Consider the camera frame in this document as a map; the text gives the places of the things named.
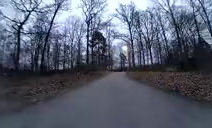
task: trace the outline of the paved path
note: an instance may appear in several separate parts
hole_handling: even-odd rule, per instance
[[[212,128],[212,108],[112,73],[2,116],[0,128]]]

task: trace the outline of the bare tree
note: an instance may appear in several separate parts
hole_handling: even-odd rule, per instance
[[[80,64],[82,63],[82,38],[84,36],[84,24],[80,21],[78,28],[77,28],[77,34],[76,34],[76,43],[77,43],[77,58],[76,58],[76,64],[77,67],[80,67]]]
[[[135,16],[136,7],[133,2],[129,5],[120,4],[119,8],[116,9],[116,17],[122,21],[128,31],[129,31],[129,40],[131,42],[131,54],[132,54],[132,66],[135,67],[135,53],[134,53],[134,16]]]
[[[79,33],[79,19],[75,17],[69,17],[67,19],[67,24],[68,24],[68,41],[69,41],[69,54],[70,54],[70,68],[74,67],[75,64],[75,50],[76,50],[76,45],[75,43],[78,43],[76,39],[80,40],[80,37],[77,36],[82,36],[82,30],[81,30],[81,35]]]
[[[106,39],[107,39],[107,45],[108,45],[108,57],[109,57],[109,69],[112,70],[113,68],[113,45],[112,42],[115,39],[114,38],[114,29],[112,24],[108,24],[106,27]]]
[[[16,1],[16,0],[11,0],[13,6],[20,11],[23,14],[22,19],[12,19],[9,18],[8,16],[5,16],[3,14],[3,16],[8,19],[9,21],[13,22],[13,29],[16,31],[17,33],[17,52],[15,55],[15,70],[18,70],[19,68],[19,61],[20,61],[20,50],[21,50],[21,33],[23,31],[24,25],[27,23],[27,21],[29,20],[31,14],[35,11],[38,10],[42,0],[29,0],[29,1],[25,1],[25,0],[20,0],[20,1]]]
[[[138,52],[139,52],[139,65],[142,65],[142,60],[143,60],[143,65],[146,64],[145,61],[145,49],[144,49],[144,43],[143,43],[143,22],[142,22],[142,12],[141,11],[136,11],[135,12],[135,30],[137,34],[137,42],[138,42]]]
[[[129,35],[127,34],[123,34],[120,32],[114,32],[114,38],[122,40],[125,43],[125,46],[127,46],[127,58],[128,58],[128,64],[129,64],[129,69],[132,68],[132,62],[131,62],[131,51],[130,51],[130,39],[129,39]]]
[[[197,6],[197,7],[198,9],[202,10],[200,12],[200,15],[207,25],[207,28],[209,30],[209,33],[212,39],[212,13],[208,11],[209,7],[206,7],[205,0],[198,0],[198,2],[200,6]]]
[[[156,25],[154,24],[156,22],[155,16],[153,15],[152,11],[148,10],[143,13],[142,18],[143,37],[146,42],[146,49],[149,50],[151,64],[153,64],[152,45],[158,33],[158,31],[156,30]]]
[[[89,42],[90,42],[90,25],[92,20],[99,15],[107,6],[106,0],[81,0],[81,8],[85,16],[87,47],[86,47],[86,63],[89,64]]]
[[[172,27],[174,28],[176,37],[177,37],[177,42],[178,42],[178,49],[179,49],[179,60],[183,61],[184,55],[183,55],[183,48],[182,48],[182,41],[180,37],[180,28],[179,24],[177,23],[177,18],[175,17],[175,9],[177,8],[176,6],[176,1],[177,0],[161,0],[157,1],[157,4],[161,9],[165,11],[165,13],[169,16],[170,22]]]
[[[51,5],[50,7],[53,8],[53,16],[51,18],[51,22],[49,24],[49,28],[48,28],[48,32],[46,34],[45,37],[45,41],[44,41],[44,46],[43,46],[43,50],[42,50],[42,56],[41,56],[41,71],[43,72],[45,70],[45,52],[46,52],[46,47],[48,45],[48,40],[49,40],[49,36],[56,18],[56,15],[58,14],[58,12],[60,10],[65,10],[68,9],[68,0],[55,0],[53,5]]]
[[[66,69],[66,63],[68,61],[67,57],[68,57],[68,26],[67,26],[67,22],[64,25],[64,29],[63,29],[63,69]]]
[[[195,29],[196,29],[196,32],[197,32],[197,36],[198,36],[198,42],[201,44],[201,33],[200,33],[200,24],[198,22],[198,18],[197,18],[197,8],[196,8],[196,5],[195,5],[195,0],[189,0],[188,1],[189,4],[190,4],[190,7],[192,8],[192,14],[193,14],[193,18],[194,18],[194,23],[195,23]]]
[[[156,10],[156,17],[157,17],[157,22],[158,25],[160,26],[160,31],[161,31],[161,38],[163,39],[164,42],[164,48],[165,48],[165,52],[166,52],[166,63],[170,64],[170,49],[169,49],[169,42],[168,42],[168,37],[167,37],[167,33],[166,33],[166,25],[167,25],[167,18],[162,18],[165,17],[165,15],[163,15],[160,12],[160,9]]]
[[[36,73],[40,71],[39,62],[49,22],[49,16],[46,13],[38,13],[36,20],[28,31],[28,33],[30,33],[28,37],[30,38],[32,46],[31,54],[33,56],[31,69]]]
[[[125,61],[126,61],[126,56],[121,52],[119,54],[119,57],[120,57],[120,68],[121,70],[124,70],[125,68]]]
[[[59,70],[59,65],[60,65],[60,55],[61,55],[60,38],[61,38],[61,36],[57,36],[57,35],[55,35],[55,37],[54,37],[54,44],[53,44],[53,48],[52,48],[53,49],[52,61],[53,61],[54,70]]]

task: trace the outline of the forest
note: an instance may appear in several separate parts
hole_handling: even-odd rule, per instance
[[[111,1],[0,0],[0,112],[72,90],[59,109],[70,96],[85,110],[102,103],[99,113],[132,98],[149,110],[212,103],[212,0]]]
[[[80,0],[82,17],[60,22],[71,2],[10,0],[15,15],[0,2],[0,70],[212,71],[212,0],[154,0],[147,9],[131,1],[107,18],[107,0]]]

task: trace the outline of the tree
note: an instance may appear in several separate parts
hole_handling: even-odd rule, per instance
[[[76,36],[76,41],[77,41],[77,67],[80,67],[80,64],[82,63],[82,38],[84,36],[84,24],[82,22],[80,22],[79,27],[78,27],[78,32],[77,32],[77,36]]]
[[[54,44],[53,44],[53,65],[54,65],[54,70],[59,70],[59,65],[60,65],[60,47],[61,47],[61,43],[60,43],[60,36],[56,36],[54,38]]]
[[[120,4],[119,8],[116,9],[116,17],[126,25],[129,32],[129,40],[131,42],[131,54],[132,54],[132,66],[135,67],[135,53],[134,53],[134,16],[136,7],[133,2],[129,5]]]
[[[200,15],[201,15],[203,21],[205,22],[205,24],[206,24],[206,26],[209,30],[211,39],[212,39],[212,13],[208,12],[207,9],[209,7],[206,7],[205,0],[198,0],[198,2],[199,2],[199,5],[200,5],[200,6],[198,6],[198,9],[201,9]]]
[[[173,0],[173,1],[171,1],[171,0],[161,0],[161,1],[159,1],[158,0],[157,4],[169,16],[170,23],[171,23],[172,27],[174,28],[176,38],[177,38],[178,49],[179,49],[178,50],[179,51],[179,54],[178,54],[179,60],[183,61],[184,55],[183,55],[182,41],[181,41],[181,37],[180,37],[180,28],[179,28],[179,24],[177,23],[177,19],[176,19],[176,16],[175,16],[175,10],[177,8],[176,0]]]
[[[86,47],[86,63],[89,64],[89,42],[90,42],[90,25],[93,19],[99,15],[107,6],[106,0],[81,0],[81,8],[85,16],[87,47]]]
[[[166,64],[170,64],[170,48],[169,48],[169,42],[168,42],[168,37],[167,37],[167,33],[166,33],[166,25],[167,25],[167,20],[163,17],[165,17],[165,15],[163,15],[160,12],[160,9],[156,10],[156,17],[157,17],[157,22],[158,22],[158,26],[160,27],[160,33],[161,33],[161,39],[163,39],[164,42],[164,49],[165,49],[165,53],[166,53]]]
[[[31,43],[31,70],[35,73],[40,71],[40,55],[43,49],[43,42],[49,26],[49,17],[46,13],[38,13],[33,25],[29,28],[28,37]]]
[[[53,27],[53,23],[55,21],[55,18],[56,18],[56,15],[58,14],[58,12],[60,10],[64,10],[64,9],[68,9],[68,1],[67,0],[55,0],[53,5],[51,5],[50,7],[53,8],[53,16],[51,18],[51,22],[49,24],[49,28],[48,28],[48,31],[47,31],[47,34],[46,34],[46,37],[45,37],[45,40],[44,40],[44,46],[43,46],[43,50],[42,50],[42,56],[41,56],[41,71],[44,72],[45,71],[45,64],[44,64],[44,61],[45,61],[45,52],[46,52],[46,47],[48,45],[48,40],[49,40],[49,37],[50,37],[50,34],[51,34],[51,30],[52,30],[52,27]]]
[[[123,53],[119,54],[120,57],[120,68],[123,70],[125,68],[126,56]]]
[[[16,35],[17,35],[17,50],[16,50],[16,54],[15,54],[15,60],[14,60],[14,64],[15,64],[15,70],[18,70],[19,68],[19,61],[20,61],[20,51],[21,51],[21,33],[24,29],[24,25],[27,23],[27,21],[29,20],[29,18],[31,17],[32,13],[35,11],[38,11],[39,6],[41,4],[41,0],[30,0],[30,1],[25,1],[25,0],[20,0],[20,1],[16,1],[16,0],[11,0],[13,6],[20,11],[20,13],[23,14],[23,17],[20,19],[15,18],[9,18],[8,16],[5,16],[3,14],[3,16],[8,19],[9,21],[13,22],[13,29],[16,31]]]
[[[113,68],[113,45],[112,42],[115,39],[114,37],[114,29],[112,24],[109,24],[106,27],[106,39],[107,39],[107,46],[108,46],[108,57],[109,57],[109,69],[112,70]]]
[[[142,32],[142,27],[143,27],[143,22],[142,22],[142,13],[141,11],[136,11],[135,12],[135,21],[134,21],[134,25],[135,25],[135,30],[136,30],[136,35],[137,35],[137,42],[138,42],[138,52],[139,52],[139,65],[142,65],[142,60],[143,60],[143,65],[146,64],[145,61],[145,49],[144,49],[144,44],[143,44],[143,32]]]
[[[155,16],[152,13],[152,10],[147,10],[143,12],[143,17],[142,17],[142,22],[143,22],[143,38],[146,42],[146,49],[148,49],[149,54],[150,54],[150,61],[151,64],[153,64],[153,53],[152,53],[152,45],[155,40],[155,37],[158,33],[156,29],[156,21],[155,21]]]
[[[125,44],[125,46],[127,46],[127,58],[128,58],[128,65],[129,65],[129,69],[132,68],[132,62],[131,62],[131,52],[130,52],[130,40],[129,40],[129,35],[127,34],[123,34],[123,33],[120,33],[120,32],[114,32],[114,38],[116,39],[119,39],[119,40],[122,40]]]
[[[106,38],[101,32],[95,31],[92,35],[91,44],[93,49],[92,64],[95,66],[98,64],[99,68],[106,68],[108,66]]]
[[[75,50],[76,50],[76,45],[75,43],[77,43],[78,45],[80,45],[79,43],[81,43],[81,38],[82,38],[82,34],[83,34],[83,28],[80,26],[80,20],[77,17],[69,17],[67,19],[67,25],[68,25],[68,41],[69,41],[69,51],[70,51],[70,68],[74,67],[75,64]]]

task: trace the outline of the forest floor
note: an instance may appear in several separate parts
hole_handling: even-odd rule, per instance
[[[107,74],[108,72],[78,72],[23,78],[0,77],[0,114],[19,111]]]
[[[165,91],[190,97],[205,103],[212,102],[212,74],[193,72],[128,72],[134,80]]]

